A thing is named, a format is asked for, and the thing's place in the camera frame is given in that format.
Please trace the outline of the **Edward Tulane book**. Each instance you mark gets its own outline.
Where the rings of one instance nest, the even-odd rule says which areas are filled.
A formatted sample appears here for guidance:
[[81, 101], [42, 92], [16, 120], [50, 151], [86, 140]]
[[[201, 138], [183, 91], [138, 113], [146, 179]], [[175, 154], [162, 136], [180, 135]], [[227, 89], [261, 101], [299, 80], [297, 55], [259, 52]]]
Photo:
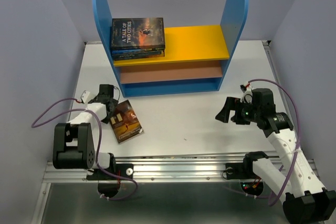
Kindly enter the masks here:
[[144, 132], [129, 100], [117, 105], [110, 119], [110, 125], [119, 144]]

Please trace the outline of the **Animal Farm book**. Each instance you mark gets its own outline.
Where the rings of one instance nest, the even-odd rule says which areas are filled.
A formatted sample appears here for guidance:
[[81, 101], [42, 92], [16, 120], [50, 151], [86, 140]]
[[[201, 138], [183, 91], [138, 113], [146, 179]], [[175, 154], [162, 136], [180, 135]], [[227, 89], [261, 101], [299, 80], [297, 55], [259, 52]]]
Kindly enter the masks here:
[[111, 50], [113, 55], [119, 54], [136, 54], [136, 53], [143, 53], [143, 52], [150, 52], [150, 51], [163, 51], [164, 48], [145, 48], [145, 49], [119, 49], [119, 50]]

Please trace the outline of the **Tale of Two Cities book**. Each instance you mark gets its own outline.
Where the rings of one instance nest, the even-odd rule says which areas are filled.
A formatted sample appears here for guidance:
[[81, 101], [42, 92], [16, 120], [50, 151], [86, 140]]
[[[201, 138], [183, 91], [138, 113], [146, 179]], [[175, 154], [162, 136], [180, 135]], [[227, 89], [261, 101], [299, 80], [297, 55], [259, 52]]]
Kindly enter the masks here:
[[163, 18], [114, 18], [110, 48], [112, 50], [165, 49]]

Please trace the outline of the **Three Days to See book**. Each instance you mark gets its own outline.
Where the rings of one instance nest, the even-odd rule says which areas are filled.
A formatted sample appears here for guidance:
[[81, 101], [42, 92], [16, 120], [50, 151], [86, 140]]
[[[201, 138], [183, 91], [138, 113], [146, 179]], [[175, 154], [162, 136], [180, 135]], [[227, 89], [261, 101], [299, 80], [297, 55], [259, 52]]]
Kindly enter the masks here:
[[121, 60], [157, 58], [164, 56], [165, 56], [164, 51], [149, 51], [149, 52], [127, 53], [120, 55], [112, 54], [112, 59], [114, 61], [121, 61]]

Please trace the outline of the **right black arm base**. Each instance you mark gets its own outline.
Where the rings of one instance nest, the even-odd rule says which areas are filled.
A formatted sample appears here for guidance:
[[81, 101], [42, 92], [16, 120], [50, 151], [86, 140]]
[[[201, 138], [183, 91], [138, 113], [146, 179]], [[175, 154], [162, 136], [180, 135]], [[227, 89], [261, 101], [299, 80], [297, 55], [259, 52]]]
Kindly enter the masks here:
[[239, 190], [228, 187], [227, 189], [230, 191], [253, 199], [268, 198], [268, 196], [262, 195], [264, 191], [264, 181], [259, 176], [246, 171], [243, 163], [225, 163], [222, 177], [227, 181], [238, 181]]

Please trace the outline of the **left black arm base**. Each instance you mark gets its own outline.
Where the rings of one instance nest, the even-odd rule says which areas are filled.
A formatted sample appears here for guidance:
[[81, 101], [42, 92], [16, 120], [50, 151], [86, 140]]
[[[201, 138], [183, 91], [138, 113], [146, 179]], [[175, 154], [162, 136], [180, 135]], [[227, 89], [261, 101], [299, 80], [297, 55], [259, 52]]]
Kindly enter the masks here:
[[110, 176], [100, 169], [87, 171], [86, 180], [97, 182], [97, 192], [99, 197], [107, 201], [123, 200], [131, 197], [138, 188], [138, 184], [133, 179], [133, 164], [116, 164], [116, 167], [106, 168]]

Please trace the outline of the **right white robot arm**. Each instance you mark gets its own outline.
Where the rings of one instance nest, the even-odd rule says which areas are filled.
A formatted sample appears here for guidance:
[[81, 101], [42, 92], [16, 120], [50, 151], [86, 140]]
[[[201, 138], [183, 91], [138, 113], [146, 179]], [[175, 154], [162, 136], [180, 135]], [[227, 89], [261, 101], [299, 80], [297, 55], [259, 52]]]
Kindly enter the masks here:
[[241, 98], [227, 97], [215, 119], [237, 125], [256, 123], [277, 152], [287, 175], [263, 151], [249, 152], [240, 163], [226, 164], [226, 179], [261, 178], [279, 201], [290, 223], [328, 220], [335, 211], [335, 191], [327, 190], [300, 147], [286, 113], [277, 112], [273, 92], [267, 88], [242, 88]]

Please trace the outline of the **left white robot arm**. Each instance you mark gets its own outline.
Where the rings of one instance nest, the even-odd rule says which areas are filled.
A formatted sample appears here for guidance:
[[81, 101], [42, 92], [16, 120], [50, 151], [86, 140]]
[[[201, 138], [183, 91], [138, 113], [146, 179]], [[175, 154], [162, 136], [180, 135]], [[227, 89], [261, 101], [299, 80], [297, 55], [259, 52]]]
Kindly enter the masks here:
[[94, 148], [92, 129], [102, 129], [109, 123], [117, 107], [115, 87], [99, 85], [99, 92], [84, 91], [79, 102], [85, 108], [72, 120], [58, 123], [54, 129], [53, 159], [56, 169], [97, 169], [97, 151]]

